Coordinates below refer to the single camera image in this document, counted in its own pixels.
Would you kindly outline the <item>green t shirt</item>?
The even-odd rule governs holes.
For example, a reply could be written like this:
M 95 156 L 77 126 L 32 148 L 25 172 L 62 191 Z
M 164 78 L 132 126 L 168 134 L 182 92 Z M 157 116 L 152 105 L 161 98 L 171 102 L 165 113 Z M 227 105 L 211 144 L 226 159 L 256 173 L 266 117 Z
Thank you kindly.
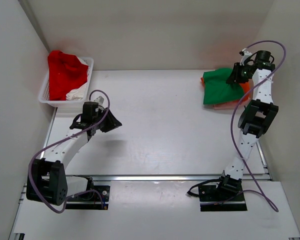
M 244 96 L 245 93 L 240 84 L 227 83 L 231 73 L 231 68 L 218 68 L 203 73 L 204 105 L 218 105 L 233 102 L 240 100 Z

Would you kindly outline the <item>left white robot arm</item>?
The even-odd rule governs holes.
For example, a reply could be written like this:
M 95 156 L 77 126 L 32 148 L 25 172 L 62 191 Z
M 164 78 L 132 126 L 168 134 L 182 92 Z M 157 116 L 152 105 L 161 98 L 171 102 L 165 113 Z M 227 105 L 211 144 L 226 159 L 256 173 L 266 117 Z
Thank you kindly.
M 104 98 L 86 101 L 82 112 L 74 117 L 62 142 L 46 149 L 42 158 L 35 158 L 27 178 L 26 197 L 28 200 L 46 201 L 50 207 L 66 204 L 69 198 L 85 201 L 101 197 L 89 176 L 67 176 L 66 168 L 96 132 L 110 132 L 122 126 L 103 105 Z

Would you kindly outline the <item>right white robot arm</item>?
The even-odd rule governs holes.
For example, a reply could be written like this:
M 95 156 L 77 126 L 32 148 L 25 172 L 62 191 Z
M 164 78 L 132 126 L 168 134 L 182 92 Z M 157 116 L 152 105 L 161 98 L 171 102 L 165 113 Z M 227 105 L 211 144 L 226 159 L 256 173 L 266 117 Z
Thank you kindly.
M 219 178 L 196 184 L 196 188 L 207 194 L 207 200 L 215 204 L 243 193 L 243 171 L 248 169 L 252 149 L 279 111 L 272 99 L 272 78 L 276 69 L 272 53 L 243 50 L 240 55 L 241 61 L 233 68 L 208 71 L 201 78 L 204 105 L 215 109 L 233 107 L 235 110 L 244 106 L 238 120 L 239 140 L 234 142 L 236 156 Z

